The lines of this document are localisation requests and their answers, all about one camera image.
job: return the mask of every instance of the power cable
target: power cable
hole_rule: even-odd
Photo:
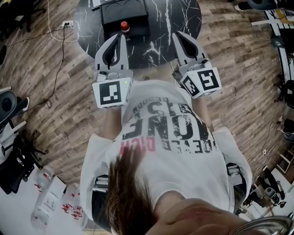
[[[63,62],[64,62],[64,39],[65,39],[65,28],[66,28],[66,27],[67,27],[67,25],[65,25],[65,26],[63,27],[62,61],[61,61],[60,67],[59,67],[59,69],[58,69],[58,71],[57,71],[57,74],[56,74],[56,77],[55,77],[54,88],[53,88],[53,91],[52,91],[51,95],[48,96],[47,99],[44,99],[44,100],[38,102],[38,103],[37,103],[35,106],[33,106],[32,108],[30,108],[30,109],[28,109],[28,110],[26,110],[26,111],[20,112],[20,113],[14,115],[13,117],[15,117],[15,116],[17,116],[17,115],[20,115],[20,114],[23,114],[23,113],[25,113],[25,112],[27,112],[27,111],[30,111],[30,110],[36,108],[36,107],[39,106],[39,105],[46,104],[46,105],[48,106],[48,108],[51,108],[51,107],[52,107],[52,103],[51,103],[51,101],[50,101],[50,98],[51,98],[51,97],[54,95],[54,93],[55,93],[57,77],[58,77],[58,74],[59,74],[59,72],[60,72],[60,70],[61,70],[61,67],[62,67],[62,65],[63,65]]]
[[[55,32],[55,31],[60,31],[60,30],[63,30],[63,28],[62,29],[56,29],[56,30],[52,30],[52,32]],[[21,43],[21,42],[24,42],[24,41],[26,41],[26,40],[32,40],[32,39],[36,39],[36,38],[38,38],[38,37],[41,37],[41,36],[43,36],[43,35],[45,35],[45,34],[50,34],[51,32],[48,32],[48,33],[44,33],[44,34],[40,34],[40,35],[38,35],[38,36],[36,36],[36,37],[34,37],[34,38],[27,38],[27,39],[24,39],[24,40],[21,40],[21,41],[19,41],[19,42],[16,42],[16,43],[14,43],[14,44],[11,44],[10,46],[13,46],[13,45],[16,45],[16,44],[18,44],[18,43]]]
[[[68,36],[72,35],[73,33],[74,33],[74,32],[71,32],[70,34],[66,35],[64,38],[67,38]]]
[[[50,34],[51,34],[51,37],[54,38],[55,40],[59,41],[59,42],[77,42],[78,40],[74,40],[74,41],[68,41],[68,40],[64,40],[63,38],[63,41],[55,38],[53,35],[52,35],[52,31],[50,29],[50,9],[49,9],[49,0],[47,0],[47,6],[48,6],[48,28],[49,28],[49,31],[50,31]]]
[[[267,141],[268,141],[268,137],[270,136],[270,130],[271,130],[271,125],[273,124],[273,121],[271,121],[271,123],[270,123],[270,127],[269,127],[269,129],[268,129],[268,133],[267,133],[267,137],[266,137],[266,141],[265,141],[265,143],[263,144],[263,146],[262,146],[262,148],[261,148],[261,151],[264,149],[264,147],[265,147],[265,145],[266,145],[266,143],[267,143]],[[256,169],[256,171],[255,171],[255,173],[254,173],[254,176],[253,176],[253,178],[252,178],[252,182],[254,182],[255,181],[255,176],[256,176],[256,174],[257,174],[257,172],[259,171],[259,169],[266,163],[266,161],[267,161],[267,156],[263,156],[262,157],[262,160],[263,160],[263,162],[258,166],[258,168]]]
[[[277,17],[275,16],[275,14],[272,13],[271,11],[269,11],[269,13],[270,13],[270,15],[271,15],[272,17],[275,18],[275,20],[282,20],[282,19],[284,19],[284,18],[286,17],[286,15],[284,15],[282,18],[277,18]]]

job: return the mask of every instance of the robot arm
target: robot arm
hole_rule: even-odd
[[[95,56],[96,82],[93,84],[98,108],[125,106],[133,85],[129,70],[126,39],[116,34],[108,39]]]
[[[193,99],[221,89],[217,68],[212,67],[203,47],[190,35],[177,31],[172,34],[179,64],[173,77]]]
[[[190,35],[172,34],[179,64],[173,72],[175,80],[193,99],[221,89],[217,68],[212,67],[203,47]],[[116,34],[108,39],[95,56],[96,82],[93,90],[98,108],[126,106],[134,73],[129,69],[126,39]]]

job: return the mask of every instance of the wooden floor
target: wooden floor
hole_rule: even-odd
[[[78,0],[50,0],[51,29],[72,19],[77,3]],[[251,21],[264,19],[260,12],[239,13],[232,3],[210,0],[200,0],[199,4],[203,22],[198,40],[218,67],[223,86],[219,94],[208,98],[213,124],[231,130],[255,173],[263,162],[262,148],[270,123],[282,114],[294,116],[282,102],[274,103],[277,91],[273,83],[278,82],[281,68],[278,52],[271,45],[271,30],[268,25],[251,26]],[[22,29],[14,42],[46,32],[48,16],[41,13],[34,17],[32,32]],[[15,35],[16,32],[5,44],[10,45]],[[61,46],[49,34],[12,46],[0,71],[1,87],[12,86],[17,96],[30,96],[31,107],[48,97],[62,59]],[[29,133],[38,130],[35,145],[49,151],[41,156],[42,164],[49,164],[65,183],[72,183],[79,182],[88,139],[92,133],[100,133],[105,111],[97,109],[92,92],[94,59],[77,42],[65,43],[64,53],[57,89],[50,99],[52,108],[37,106],[22,117],[15,117],[14,122],[25,119]],[[167,75],[171,74],[169,64],[135,74],[137,79],[148,74],[151,79],[159,76],[172,82]],[[273,123],[264,147],[270,167],[285,147],[287,143]]]

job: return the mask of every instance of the shoe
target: shoe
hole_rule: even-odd
[[[283,123],[283,116],[279,117],[279,120],[277,121],[277,123]]]
[[[151,80],[149,76],[145,76],[145,77],[143,78],[143,81],[148,81],[148,80]]]
[[[278,127],[277,127],[277,130],[279,131],[283,131],[284,130],[284,125],[283,124],[279,124]]]
[[[239,5],[235,5],[234,8],[235,8],[236,11],[243,11],[243,10],[240,9]]]
[[[23,108],[23,111],[27,111],[28,110],[28,105],[29,105],[29,97],[26,98],[28,100],[28,104],[25,108]]]

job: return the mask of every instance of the round table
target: round table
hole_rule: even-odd
[[[175,59],[171,34],[176,30],[197,38],[201,11],[197,0],[146,0],[150,35],[127,41],[129,67],[148,68]],[[104,43],[100,9],[92,11],[92,0],[80,0],[73,17],[74,31],[83,50],[95,58]]]

